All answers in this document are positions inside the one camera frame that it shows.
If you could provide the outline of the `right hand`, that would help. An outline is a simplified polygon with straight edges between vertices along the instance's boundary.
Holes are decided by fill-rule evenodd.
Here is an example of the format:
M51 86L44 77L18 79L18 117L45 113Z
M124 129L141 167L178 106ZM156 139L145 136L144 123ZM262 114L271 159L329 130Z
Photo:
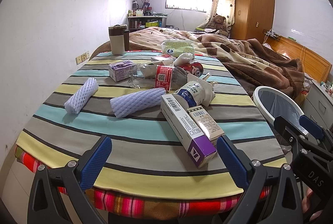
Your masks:
M315 195L315 193L310 188L307 188L306 196L303 198L301 202L303 214L309 214L312 211L312 208L315 206L316 197L317 196ZM318 218L321 213L322 210L319 210L315 213L311 213L309 221L313 221L314 219Z

